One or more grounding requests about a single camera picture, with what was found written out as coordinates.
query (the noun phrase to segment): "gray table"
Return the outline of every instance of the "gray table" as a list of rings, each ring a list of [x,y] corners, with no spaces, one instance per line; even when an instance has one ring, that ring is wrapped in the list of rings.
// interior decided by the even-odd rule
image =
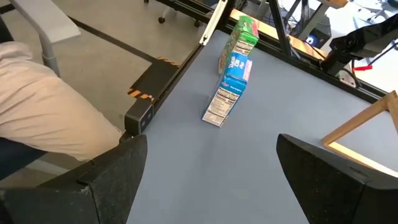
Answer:
[[[369,103],[256,49],[231,116],[222,128],[208,124],[200,118],[227,38],[214,33],[146,129],[146,168],[127,223],[308,223],[279,164],[278,134],[320,146]],[[383,113],[341,142],[397,169],[393,130]]]

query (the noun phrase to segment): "orange and black tape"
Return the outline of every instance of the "orange and black tape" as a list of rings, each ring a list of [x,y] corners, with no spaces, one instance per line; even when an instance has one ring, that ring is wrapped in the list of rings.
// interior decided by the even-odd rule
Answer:
[[[148,95],[148,94],[142,93],[142,92],[139,91],[139,90],[130,89],[130,90],[128,91],[128,95],[129,95],[129,96],[132,96],[132,97],[135,97],[135,98],[148,99],[148,100],[150,100],[151,102],[153,102],[153,101],[155,100],[155,98],[154,98],[152,95]]]
[[[169,59],[167,59],[167,58],[157,57],[156,59],[157,59],[157,60],[162,60],[162,61],[167,62],[167,63],[170,63],[170,64],[175,65],[175,66],[177,66],[177,67],[180,66],[180,64],[178,64],[177,62],[171,61],[171,60],[169,60]]]

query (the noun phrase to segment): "cereal box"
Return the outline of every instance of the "cereal box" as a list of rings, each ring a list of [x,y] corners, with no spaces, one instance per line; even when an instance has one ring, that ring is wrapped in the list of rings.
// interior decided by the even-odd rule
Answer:
[[[237,52],[245,56],[249,56],[251,50],[259,40],[257,30],[258,21],[249,16],[239,17],[229,40],[227,41],[219,59],[218,74],[221,75],[226,66],[226,61],[231,52]]]
[[[202,117],[202,120],[217,127],[221,127],[246,89],[252,65],[248,56],[239,53],[231,53],[227,63]]]

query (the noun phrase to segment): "khaki pants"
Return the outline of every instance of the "khaki pants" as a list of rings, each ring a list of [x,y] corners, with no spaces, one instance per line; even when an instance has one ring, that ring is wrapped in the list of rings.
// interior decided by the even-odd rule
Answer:
[[[51,69],[30,59],[26,45],[0,44],[0,137],[81,161],[118,145],[120,130]]]

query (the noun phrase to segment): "green cereal box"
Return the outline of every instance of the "green cereal box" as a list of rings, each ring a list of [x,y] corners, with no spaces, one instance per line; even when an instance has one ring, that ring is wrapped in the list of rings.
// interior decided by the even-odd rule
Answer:
[[[258,21],[249,16],[239,17],[229,40],[227,41],[219,59],[218,59],[218,74],[222,74],[226,61],[231,52],[237,52],[248,56],[259,40]]]

